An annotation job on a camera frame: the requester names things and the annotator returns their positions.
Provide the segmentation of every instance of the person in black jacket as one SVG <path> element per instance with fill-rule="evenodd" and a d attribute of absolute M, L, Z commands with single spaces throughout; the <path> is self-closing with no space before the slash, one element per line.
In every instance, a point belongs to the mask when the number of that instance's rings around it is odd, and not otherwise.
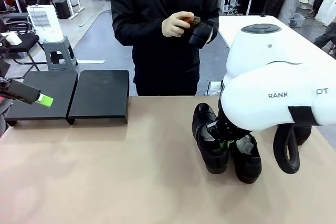
<path fill-rule="evenodd" d="M 138 95 L 196 95 L 198 49 L 188 43 L 186 19 L 211 18 L 218 32 L 218 0 L 111 0 L 113 30 L 133 46 Z"/>

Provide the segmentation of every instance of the shoe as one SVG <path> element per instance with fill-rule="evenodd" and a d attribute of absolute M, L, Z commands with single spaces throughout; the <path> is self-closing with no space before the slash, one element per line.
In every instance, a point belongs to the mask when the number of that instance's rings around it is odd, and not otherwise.
<path fill-rule="evenodd" d="M 250 154 L 242 153 L 237 146 L 237 142 L 242 141 L 243 139 L 231 143 L 229 150 L 233 157 L 236 174 L 239 180 L 247 184 L 252 184 L 261 174 L 261 158 L 258 152 L 256 139 L 250 134 L 248 134 L 245 139 L 250 142 L 246 144 L 251 148 L 247 151 L 247 153 Z"/>
<path fill-rule="evenodd" d="M 216 118 L 215 112 L 208 104 L 197 105 L 193 117 L 193 135 L 207 170 L 212 174 L 221 174 L 227 167 L 229 157 L 227 144 L 214 139 L 207 129 Z"/>
<path fill-rule="evenodd" d="M 298 145 L 302 145 L 310 137 L 311 126 L 294 126 L 294 134 Z"/>

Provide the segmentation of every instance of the black coat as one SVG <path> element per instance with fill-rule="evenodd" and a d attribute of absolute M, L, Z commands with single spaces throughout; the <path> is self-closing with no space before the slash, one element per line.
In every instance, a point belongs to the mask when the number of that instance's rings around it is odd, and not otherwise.
<path fill-rule="evenodd" d="M 170 15 L 187 11 L 201 20 L 215 21 L 218 32 L 218 0 L 111 0 L 113 29 L 124 46 L 133 46 L 135 79 L 164 81 L 194 74 L 199 78 L 198 49 L 187 38 L 166 38 L 161 24 Z"/>

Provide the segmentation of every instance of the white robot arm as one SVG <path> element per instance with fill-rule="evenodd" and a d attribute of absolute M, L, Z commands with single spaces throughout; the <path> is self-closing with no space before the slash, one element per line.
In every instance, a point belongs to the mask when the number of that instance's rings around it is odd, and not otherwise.
<path fill-rule="evenodd" d="M 297 45 L 284 41 L 281 28 L 270 24 L 244 27 L 237 34 L 217 120 L 208 132 L 234 141 L 278 125 L 275 158 L 284 172 L 293 174 L 300 166 L 293 127 L 336 123 L 336 61 L 303 56 Z"/>

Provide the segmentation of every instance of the computer tower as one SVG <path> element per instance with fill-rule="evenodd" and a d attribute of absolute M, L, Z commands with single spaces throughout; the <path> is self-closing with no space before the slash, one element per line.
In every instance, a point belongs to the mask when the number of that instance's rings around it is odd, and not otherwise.
<path fill-rule="evenodd" d="M 59 19 L 68 19 L 71 14 L 66 0 L 59 0 L 55 2 L 56 10 Z"/>

